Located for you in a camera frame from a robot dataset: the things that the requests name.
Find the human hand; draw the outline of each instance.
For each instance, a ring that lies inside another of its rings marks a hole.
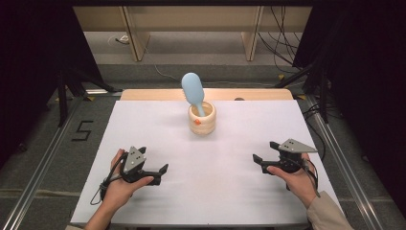
[[[310,160],[307,153],[302,153],[302,158]],[[314,173],[314,168],[311,164],[309,164],[309,169]],[[314,181],[310,180],[303,169],[294,173],[288,173],[280,168],[269,166],[266,170],[283,179],[290,191],[299,198],[306,209],[310,206],[311,201],[316,197],[313,187]]]
[[[113,168],[123,153],[123,149],[117,151],[116,156],[111,160],[111,168]],[[122,163],[117,165],[113,174],[120,173],[121,165]],[[122,179],[114,180],[109,184],[102,204],[108,206],[111,210],[117,211],[128,202],[136,190],[146,186],[152,180],[153,176],[143,177],[134,183],[127,183]]]

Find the white table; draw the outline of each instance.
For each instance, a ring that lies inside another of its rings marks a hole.
[[[296,101],[211,101],[216,128],[208,136],[188,127],[186,101],[119,101],[113,109],[72,223],[94,214],[90,205],[119,148],[147,147],[146,171],[169,164],[160,186],[137,191],[112,219],[127,226],[281,226],[307,223],[305,207],[276,176],[263,174],[253,153],[279,160],[269,148],[293,138],[314,147]],[[317,153],[319,191],[338,204]]]

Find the gray floor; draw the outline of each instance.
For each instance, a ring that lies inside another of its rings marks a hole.
[[[174,88],[188,72],[197,73],[205,87],[269,87],[279,82],[282,72],[275,66],[274,56],[259,41],[255,60],[246,61],[242,42],[237,33],[153,33],[147,45],[143,61],[134,62],[128,45],[115,41],[124,33],[86,33],[89,44],[104,80],[117,88]],[[298,40],[289,35],[292,45]],[[289,58],[286,48],[279,51]],[[282,70],[296,71],[280,59],[276,63]],[[301,82],[289,87],[295,95],[301,94]],[[97,88],[90,83],[86,88]],[[49,168],[36,191],[19,229],[64,229],[76,208],[81,189],[93,163],[117,96],[97,96],[93,101],[79,101],[70,125],[51,159]],[[305,100],[297,100],[302,111],[309,107]],[[58,124],[56,95],[48,102],[49,111],[44,111],[25,141],[28,150],[15,153],[0,171],[0,223],[4,223],[15,202],[26,188],[52,142]],[[380,183],[368,162],[361,159],[362,150],[347,126],[345,118],[334,107],[330,99],[329,125],[343,153],[349,159],[369,201],[383,225],[383,229],[406,229],[406,221]],[[81,121],[93,121],[83,125],[91,130],[87,141],[77,133]],[[309,122],[320,129],[314,118]],[[312,131],[316,148],[322,142]],[[327,148],[324,165],[340,204],[355,229],[368,229],[359,208],[352,197],[332,152]],[[124,229],[114,226],[113,229]],[[303,227],[279,227],[278,229],[303,229]]]

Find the person's right hand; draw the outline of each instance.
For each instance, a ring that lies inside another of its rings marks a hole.
[[[302,153],[302,158],[310,160],[307,153]],[[314,173],[313,166],[311,164],[308,165],[309,169]],[[290,191],[299,198],[306,209],[310,206],[311,201],[316,197],[316,192],[314,191],[310,177],[303,169],[294,173],[288,173],[280,168],[269,166],[266,170],[282,178],[286,182]]]

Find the light blue object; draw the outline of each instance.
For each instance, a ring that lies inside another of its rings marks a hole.
[[[200,117],[205,117],[206,114],[203,110],[204,91],[200,78],[194,74],[189,73],[182,78],[182,88],[188,103],[197,107]]]

